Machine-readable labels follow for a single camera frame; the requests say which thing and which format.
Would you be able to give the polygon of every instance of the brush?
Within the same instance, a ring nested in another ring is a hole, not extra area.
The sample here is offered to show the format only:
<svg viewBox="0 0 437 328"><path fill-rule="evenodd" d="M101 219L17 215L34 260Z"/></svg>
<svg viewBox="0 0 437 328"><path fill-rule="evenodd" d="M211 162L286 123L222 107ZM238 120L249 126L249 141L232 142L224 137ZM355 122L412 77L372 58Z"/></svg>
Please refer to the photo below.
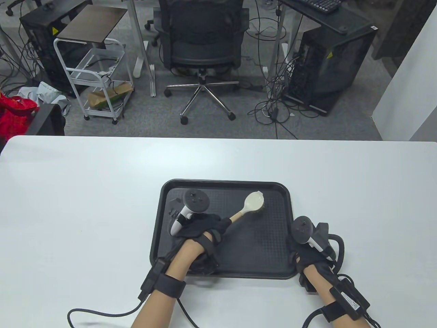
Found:
<svg viewBox="0 0 437 328"><path fill-rule="evenodd" d="M264 207L264 195L262 192L252 192L246 197L244 201L244 207L241 211L231 216L232 223L243 217L244 214L249 212L261 211Z"/></svg>

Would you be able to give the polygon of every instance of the chrome chair base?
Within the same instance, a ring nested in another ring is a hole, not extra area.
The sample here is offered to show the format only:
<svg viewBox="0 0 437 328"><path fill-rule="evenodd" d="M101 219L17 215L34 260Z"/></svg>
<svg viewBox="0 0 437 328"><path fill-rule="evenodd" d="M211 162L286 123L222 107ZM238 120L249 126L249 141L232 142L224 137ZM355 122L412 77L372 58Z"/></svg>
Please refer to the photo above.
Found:
<svg viewBox="0 0 437 328"><path fill-rule="evenodd" d="M182 89L182 88L196 88L196 91L194 92L193 96L185 106L185 108L180 112L180 122L182 125L188 124L188 117L185 116L187 113L189 107L193 103L194 99L199 95L201 91L207 92L211 95L211 97L218 102L220 107L225 110L226 114L228 115L229 120L233 121L236 116L235 114L212 92L210 87L221 87L226 85L238 85L238 81L227 81L227 82L215 82L215 83L206 83L205 82L205 76L199 76L199 83L197 84L175 84L175 85L167 85L167 88L164 91L164 95L166 97L170 97L172 95L171 89Z"/></svg>

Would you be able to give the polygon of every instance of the office chair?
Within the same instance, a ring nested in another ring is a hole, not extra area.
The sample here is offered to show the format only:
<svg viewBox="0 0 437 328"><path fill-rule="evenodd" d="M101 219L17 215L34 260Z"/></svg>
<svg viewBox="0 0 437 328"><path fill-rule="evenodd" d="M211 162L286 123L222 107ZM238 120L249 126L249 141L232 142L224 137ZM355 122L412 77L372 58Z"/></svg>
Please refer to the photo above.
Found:
<svg viewBox="0 0 437 328"><path fill-rule="evenodd" d="M38 7L42 6L41 0L34 0L34 1ZM12 2L9 6L7 6L6 15L13 16L14 12L12 11L12 8L15 6L18 6L19 4L21 4L23 2L24 2L24 0L15 0L14 2Z"/></svg>
<svg viewBox="0 0 437 328"><path fill-rule="evenodd" d="M168 85L171 89L196 88L193 96L180 112L180 122L188 124L185 116L200 91L206 91L225 110L229 120L235 114L212 92L211 87L238 85L238 81L207 83L207 69L238 68L241 65L241 44L249 29L249 9L243 9L243 0L228 3L210 1L160 0L154 8L153 21L163 48L164 66L198 70L198 83Z"/></svg>
<svg viewBox="0 0 437 328"><path fill-rule="evenodd" d="M151 25L152 25L152 24L155 24L155 23L153 22L153 19L149 19L149 20L147 21L147 24L144 25L144 28L145 28L146 30L150 31L150 29L151 29ZM159 38L160 38L159 33L158 33L158 35L155 35L155 36L153 37L153 40L151 41L151 45L152 45L152 47L157 47L157 46L158 46L158 40L159 40Z"/></svg>

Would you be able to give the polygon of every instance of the black tray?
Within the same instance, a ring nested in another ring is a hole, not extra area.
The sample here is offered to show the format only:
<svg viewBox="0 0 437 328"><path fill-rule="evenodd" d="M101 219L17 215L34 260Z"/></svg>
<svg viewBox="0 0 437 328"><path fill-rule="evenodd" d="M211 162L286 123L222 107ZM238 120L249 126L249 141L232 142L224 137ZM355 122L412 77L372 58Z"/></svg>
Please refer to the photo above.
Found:
<svg viewBox="0 0 437 328"><path fill-rule="evenodd" d="M161 189L153 233L150 262L165 256L175 245L168 233L170 224L167 204L182 198L186 189L204 191L210 198L206 213L231 217L243 208L251 192L264 194L264 209L248 213L229 227L216 248L220 266L211 276L232 278L289 279L295 274L287 247L291 235L290 193L275 182L170 180Z"/></svg>

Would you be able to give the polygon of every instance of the black glove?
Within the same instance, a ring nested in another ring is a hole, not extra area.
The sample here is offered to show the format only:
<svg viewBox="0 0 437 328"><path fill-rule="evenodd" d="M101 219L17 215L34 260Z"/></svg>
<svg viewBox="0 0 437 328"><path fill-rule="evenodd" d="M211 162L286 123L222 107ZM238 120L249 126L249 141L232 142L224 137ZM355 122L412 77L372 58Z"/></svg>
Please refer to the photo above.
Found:
<svg viewBox="0 0 437 328"><path fill-rule="evenodd" d="M289 246L292 251L292 261L296 265L296 270L301 274L299 282L307 291L316 291L303 273L303 270L312 264L316 267L317 272L333 286L339 282L337 275L331 269L334 262L325 258L318 250L309 244L299 244L292 236L289 237Z"/></svg>
<svg viewBox="0 0 437 328"><path fill-rule="evenodd" d="M292 236L290 236L289 245L293 262L296 263L296 269L299 273L303 273L303 270L311 264L326 263L328 266L332 265L332 262L326 259L319 251L309 244L299 244Z"/></svg>
<svg viewBox="0 0 437 328"><path fill-rule="evenodd" d="M222 241L223 234L231 224L229 218L221 219L215 214L195 213L189 224L177 233L176 237L193 239L205 249L205 253L191 264L190 274L209 275L217 269L219 263L215 258L214 247ZM212 235L212 242L203 234L206 231Z"/></svg>
<svg viewBox="0 0 437 328"><path fill-rule="evenodd" d="M213 244L218 245L231 224L232 221L229 218L221 219L216 214L194 213L189 220L189 224L182 227L177 233L177 237L193 239L200 237L207 231L212 235Z"/></svg>

